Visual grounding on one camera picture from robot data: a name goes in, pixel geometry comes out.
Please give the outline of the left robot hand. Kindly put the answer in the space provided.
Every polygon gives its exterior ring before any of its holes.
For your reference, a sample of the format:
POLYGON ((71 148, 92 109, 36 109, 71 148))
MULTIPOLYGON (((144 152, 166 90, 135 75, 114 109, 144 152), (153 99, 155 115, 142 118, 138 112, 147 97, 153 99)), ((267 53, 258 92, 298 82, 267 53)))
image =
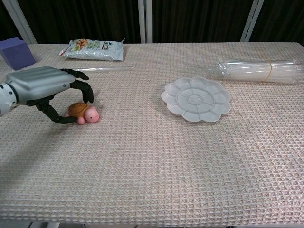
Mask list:
POLYGON ((79 79, 86 81, 89 77, 81 71, 48 66, 9 73, 0 85, 0 115, 9 113, 13 105, 36 106, 55 123, 73 123, 75 117, 60 116, 49 102, 58 93, 72 88, 82 92, 84 103, 92 103, 94 93, 91 86, 79 79))

